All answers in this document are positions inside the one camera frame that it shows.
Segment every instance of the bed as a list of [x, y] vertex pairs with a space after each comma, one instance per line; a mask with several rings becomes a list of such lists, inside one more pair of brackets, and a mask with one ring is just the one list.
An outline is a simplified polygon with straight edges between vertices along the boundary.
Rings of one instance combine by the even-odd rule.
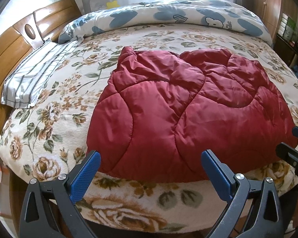
[[[0, 98], [6, 76], [18, 63], [40, 47], [43, 39], [56, 41], [64, 26], [79, 16], [74, 0], [61, 0], [35, 11], [0, 36]], [[0, 104], [0, 157], [11, 169], [10, 203], [16, 228], [26, 183], [33, 176], [40, 181], [54, 179], [84, 158], [93, 109], [124, 46], [178, 54], [226, 48], [258, 60], [298, 125], [298, 79], [260, 38], [176, 23], [139, 24], [86, 37], [50, 77], [34, 107], [11, 112], [10, 107]], [[298, 182], [293, 168], [283, 161], [246, 176], [259, 180], [272, 177], [279, 195]], [[211, 227], [225, 203], [205, 180], [144, 183], [97, 173], [84, 199], [76, 205], [85, 219], [109, 227], [187, 233]]]

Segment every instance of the cushion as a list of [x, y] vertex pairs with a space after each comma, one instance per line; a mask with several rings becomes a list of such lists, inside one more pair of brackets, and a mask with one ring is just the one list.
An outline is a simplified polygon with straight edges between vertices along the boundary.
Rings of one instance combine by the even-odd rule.
[[45, 84], [83, 38], [60, 45], [51, 39], [28, 54], [3, 83], [1, 104], [13, 108], [36, 105]]
[[278, 161], [298, 139], [288, 106], [258, 61], [226, 49], [181, 55], [124, 47], [96, 105], [88, 150], [100, 172], [147, 182], [207, 179], [211, 149], [235, 173]]

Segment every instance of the blue and white duvet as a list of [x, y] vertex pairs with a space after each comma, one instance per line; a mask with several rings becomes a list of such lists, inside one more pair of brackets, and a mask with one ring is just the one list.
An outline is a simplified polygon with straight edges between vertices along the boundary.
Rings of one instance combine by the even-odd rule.
[[177, 0], [139, 3], [86, 14], [69, 23], [59, 36], [63, 44], [121, 27], [154, 23], [188, 23], [224, 28], [261, 38], [272, 45], [267, 28], [251, 11], [223, 0]]

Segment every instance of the metal screw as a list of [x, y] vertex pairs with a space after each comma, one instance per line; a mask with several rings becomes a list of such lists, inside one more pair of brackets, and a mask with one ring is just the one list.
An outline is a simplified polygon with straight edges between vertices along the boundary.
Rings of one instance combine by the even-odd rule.
[[30, 183], [31, 184], [35, 184], [37, 182], [37, 179], [36, 178], [32, 178], [31, 180], [30, 180]]
[[60, 174], [57, 178], [59, 180], [64, 180], [66, 178], [66, 174]]
[[235, 176], [239, 180], [243, 180], [244, 179], [244, 175], [243, 174], [236, 174]]
[[268, 183], [273, 183], [273, 179], [270, 178], [270, 177], [267, 177], [267, 178], [266, 178], [266, 181], [267, 181]]

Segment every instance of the wooden headboard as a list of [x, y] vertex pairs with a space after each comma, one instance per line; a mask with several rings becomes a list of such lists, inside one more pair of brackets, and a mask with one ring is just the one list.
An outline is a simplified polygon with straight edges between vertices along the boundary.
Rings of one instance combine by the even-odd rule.
[[[57, 42], [64, 26], [81, 16], [75, 0], [60, 0], [24, 17], [0, 36], [0, 100], [3, 82], [18, 64], [43, 44]], [[0, 133], [12, 108], [0, 104]]]

